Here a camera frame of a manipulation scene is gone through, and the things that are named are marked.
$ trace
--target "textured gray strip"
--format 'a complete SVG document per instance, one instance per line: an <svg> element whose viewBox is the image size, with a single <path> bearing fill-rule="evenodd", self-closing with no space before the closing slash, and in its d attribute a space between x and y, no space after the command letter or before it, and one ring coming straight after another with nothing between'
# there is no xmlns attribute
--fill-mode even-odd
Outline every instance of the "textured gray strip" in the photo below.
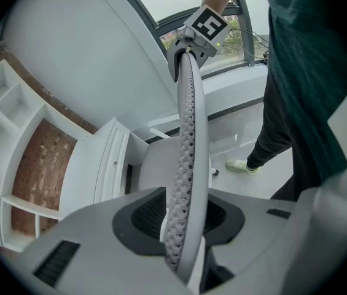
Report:
<svg viewBox="0 0 347 295"><path fill-rule="evenodd" d="M183 96L179 95L181 107L184 107L181 108L180 115L181 145L176 185L173 198L170 201L165 236L165 260L174 271L177 270L184 246L191 202L193 161L195 158L195 91L190 65L186 74L179 76L178 81L178 86L182 87L183 91L181 92L184 94Z"/></svg>

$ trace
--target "light green sneaker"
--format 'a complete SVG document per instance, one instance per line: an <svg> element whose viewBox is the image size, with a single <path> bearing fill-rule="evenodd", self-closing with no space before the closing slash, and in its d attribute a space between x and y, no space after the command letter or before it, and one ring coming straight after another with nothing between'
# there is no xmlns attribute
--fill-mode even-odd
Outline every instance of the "light green sneaker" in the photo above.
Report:
<svg viewBox="0 0 347 295"><path fill-rule="evenodd" d="M254 170L248 169L246 160L227 160L225 166L230 170L237 171L238 173L247 173L250 175L254 175L259 171L259 167Z"/></svg>

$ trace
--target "black pants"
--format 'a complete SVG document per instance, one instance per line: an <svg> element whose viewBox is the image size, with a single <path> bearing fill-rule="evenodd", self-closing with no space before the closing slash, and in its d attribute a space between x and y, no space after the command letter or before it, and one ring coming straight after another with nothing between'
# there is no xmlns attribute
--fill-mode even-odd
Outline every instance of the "black pants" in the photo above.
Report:
<svg viewBox="0 0 347 295"><path fill-rule="evenodd" d="M271 75L267 76L263 104L262 131L247 159L247 166L261 167L292 147L294 174L271 199L297 201L303 190L319 186L321 179L307 142L287 114L285 102Z"/></svg>

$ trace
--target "white cabinet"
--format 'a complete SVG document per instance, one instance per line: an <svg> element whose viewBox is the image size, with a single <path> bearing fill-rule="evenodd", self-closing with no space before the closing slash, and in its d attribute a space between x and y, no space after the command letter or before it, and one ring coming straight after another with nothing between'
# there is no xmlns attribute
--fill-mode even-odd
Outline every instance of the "white cabinet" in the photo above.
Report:
<svg viewBox="0 0 347 295"><path fill-rule="evenodd" d="M42 120L77 140L61 189L59 211L12 195L21 157ZM40 234L40 218L61 220L79 208L125 194L127 165L139 165L148 144L112 119L94 135L36 94L0 61L0 246L22 251ZM12 230L13 208L32 213L35 237Z"/></svg>

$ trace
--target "black wire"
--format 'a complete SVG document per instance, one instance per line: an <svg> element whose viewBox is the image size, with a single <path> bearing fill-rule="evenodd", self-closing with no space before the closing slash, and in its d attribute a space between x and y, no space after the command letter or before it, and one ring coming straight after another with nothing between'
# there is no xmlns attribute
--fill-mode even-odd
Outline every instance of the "black wire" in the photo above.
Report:
<svg viewBox="0 0 347 295"><path fill-rule="evenodd" d="M230 37L232 37L238 44L239 44L239 46L241 47L241 48L243 48L243 50L246 52L246 53L248 53L250 56L252 56L252 57L254 57L254 58L256 58L256 59L262 59L262 60L265 60L266 58L260 58L260 57L257 57L257 56L254 56L251 52L249 52L247 49L245 49L244 47L243 47L243 45L236 39L236 38L234 38L232 35L230 35L230 34L228 34Z"/></svg>
<svg viewBox="0 0 347 295"><path fill-rule="evenodd" d="M254 33L254 34L256 34L256 35L258 35L260 38L262 38L265 42L267 42L267 43L269 43L266 39L264 39L261 35L259 35L259 34L257 34L257 33L255 33L254 31L251 31L250 29L244 29L244 28L232 28L231 29L231 31L243 31L243 32L245 32L245 33L247 33L247 34L250 34L250 32L252 32L252 33ZM265 48L267 48L267 49L269 49L269 47L268 46L266 46L266 45L264 45L264 44L262 44L261 43L261 41L260 40L258 40L254 35L252 35L252 37L259 43L259 44L261 44L262 46L264 46Z"/></svg>

